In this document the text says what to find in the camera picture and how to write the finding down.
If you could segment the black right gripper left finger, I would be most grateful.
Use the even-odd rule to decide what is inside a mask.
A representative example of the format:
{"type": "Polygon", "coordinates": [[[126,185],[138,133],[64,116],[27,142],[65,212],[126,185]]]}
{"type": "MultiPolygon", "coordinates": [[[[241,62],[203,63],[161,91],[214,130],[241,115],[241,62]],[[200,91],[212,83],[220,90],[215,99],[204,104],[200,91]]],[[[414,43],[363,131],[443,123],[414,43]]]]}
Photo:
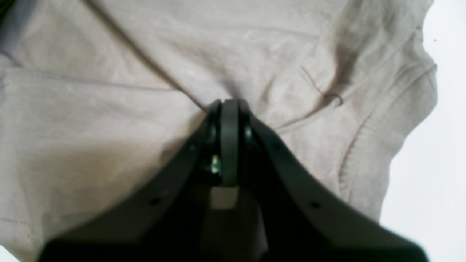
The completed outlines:
{"type": "Polygon", "coordinates": [[[48,242],[39,261],[197,261],[211,188],[230,185],[231,102],[216,101],[151,181],[102,215],[48,242]]]}

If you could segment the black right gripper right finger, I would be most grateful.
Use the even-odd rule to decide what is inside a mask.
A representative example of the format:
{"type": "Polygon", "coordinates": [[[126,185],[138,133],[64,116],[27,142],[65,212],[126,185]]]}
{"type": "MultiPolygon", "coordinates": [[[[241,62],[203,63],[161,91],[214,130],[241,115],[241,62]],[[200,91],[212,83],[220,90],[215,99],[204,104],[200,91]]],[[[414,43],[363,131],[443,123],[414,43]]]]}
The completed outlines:
{"type": "Polygon", "coordinates": [[[426,262],[420,246],[384,229],[317,181],[278,135],[231,100],[238,125],[237,183],[258,202],[262,262],[426,262]]]}

